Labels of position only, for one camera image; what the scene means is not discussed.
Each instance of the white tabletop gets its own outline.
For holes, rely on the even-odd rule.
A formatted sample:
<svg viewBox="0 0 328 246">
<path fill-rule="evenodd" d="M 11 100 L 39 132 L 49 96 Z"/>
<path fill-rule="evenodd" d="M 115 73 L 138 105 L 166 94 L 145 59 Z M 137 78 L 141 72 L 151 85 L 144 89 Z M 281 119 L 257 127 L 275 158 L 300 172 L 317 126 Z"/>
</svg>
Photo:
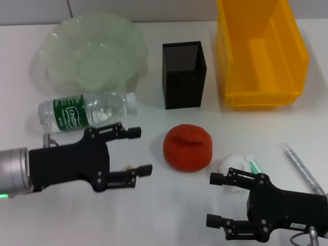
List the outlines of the white tabletop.
<svg viewBox="0 0 328 246">
<path fill-rule="evenodd" d="M 111 171 L 127 164 L 153 164 L 153 174 L 137 180 L 135 189 L 96 194 L 76 181 L 41 193 L 0 200 L 1 243 L 6 246 L 112 245 L 212 246 L 262 245 L 255 241 L 226 241 L 224 231 L 206 227 L 206 214 L 247 219 L 248 193 L 225 194 L 209 184 L 209 173 L 226 155 L 252 154 L 274 185 L 309 192 L 284 160 L 277 144 L 286 141 L 328 192 L 328 19 L 297 21 L 311 55 L 304 94 L 291 106 L 270 112 L 236 112 L 219 100 L 215 64 L 215 22 L 139 24 L 149 48 L 148 67 L 137 83 L 136 117 L 122 118 L 124 127 L 140 126 L 141 139 L 108 144 Z M 0 149 L 42 146 L 37 106 L 44 100 L 79 94 L 55 88 L 43 78 L 36 54 L 54 25 L 0 27 Z M 207 76 L 200 108 L 165 110 L 162 94 L 163 43 L 200 40 Z M 203 127 L 213 139 L 211 166 L 197 173 L 170 168 L 162 155 L 165 134 L 179 124 Z M 76 142 L 82 131 L 60 134 L 59 144 Z M 290 245 L 296 232 L 276 230 L 268 246 Z M 321 239 L 322 245 L 328 242 Z M 306 245 L 303 236 L 297 240 Z"/>
</svg>

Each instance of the pale green bowl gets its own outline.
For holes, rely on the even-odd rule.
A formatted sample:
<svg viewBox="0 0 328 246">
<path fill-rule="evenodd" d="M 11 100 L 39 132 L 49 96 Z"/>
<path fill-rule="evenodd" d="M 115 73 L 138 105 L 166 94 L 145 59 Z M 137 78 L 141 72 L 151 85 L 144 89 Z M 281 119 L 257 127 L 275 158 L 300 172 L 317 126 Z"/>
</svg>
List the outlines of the pale green bowl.
<svg viewBox="0 0 328 246">
<path fill-rule="evenodd" d="M 148 55 L 141 30 L 113 14 L 68 19 L 50 33 L 39 59 L 55 83 L 75 82 L 87 90 L 126 82 Z"/>
</svg>

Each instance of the water bottle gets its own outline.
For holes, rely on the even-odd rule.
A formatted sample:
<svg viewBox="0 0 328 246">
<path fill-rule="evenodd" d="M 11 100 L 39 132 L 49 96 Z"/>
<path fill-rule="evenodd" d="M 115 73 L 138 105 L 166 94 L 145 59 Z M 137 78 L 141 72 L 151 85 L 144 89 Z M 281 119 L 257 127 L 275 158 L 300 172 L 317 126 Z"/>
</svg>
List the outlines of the water bottle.
<svg viewBox="0 0 328 246">
<path fill-rule="evenodd" d="M 73 130 L 103 123 L 110 124 L 115 116 L 136 111 L 134 93 L 86 93 L 41 103 L 40 123 L 45 132 Z"/>
</svg>

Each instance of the black mesh pen holder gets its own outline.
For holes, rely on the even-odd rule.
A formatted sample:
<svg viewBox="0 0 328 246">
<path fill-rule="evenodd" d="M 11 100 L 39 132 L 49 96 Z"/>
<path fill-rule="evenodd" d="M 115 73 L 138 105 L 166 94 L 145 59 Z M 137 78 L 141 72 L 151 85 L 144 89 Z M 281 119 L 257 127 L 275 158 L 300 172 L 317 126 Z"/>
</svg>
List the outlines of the black mesh pen holder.
<svg viewBox="0 0 328 246">
<path fill-rule="evenodd" d="M 200 107 L 206 70 L 200 41 L 163 44 L 166 109 Z"/>
</svg>

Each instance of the yellow storage box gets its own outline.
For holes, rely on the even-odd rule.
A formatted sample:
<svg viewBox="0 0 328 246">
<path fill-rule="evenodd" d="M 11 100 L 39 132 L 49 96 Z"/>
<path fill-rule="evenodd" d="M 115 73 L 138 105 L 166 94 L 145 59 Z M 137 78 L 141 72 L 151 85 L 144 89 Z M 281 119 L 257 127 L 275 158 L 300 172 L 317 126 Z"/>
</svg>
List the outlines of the yellow storage box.
<svg viewBox="0 0 328 246">
<path fill-rule="evenodd" d="M 310 56 L 288 0 L 217 0 L 216 52 L 224 101 L 268 108 L 302 94 Z"/>
</svg>

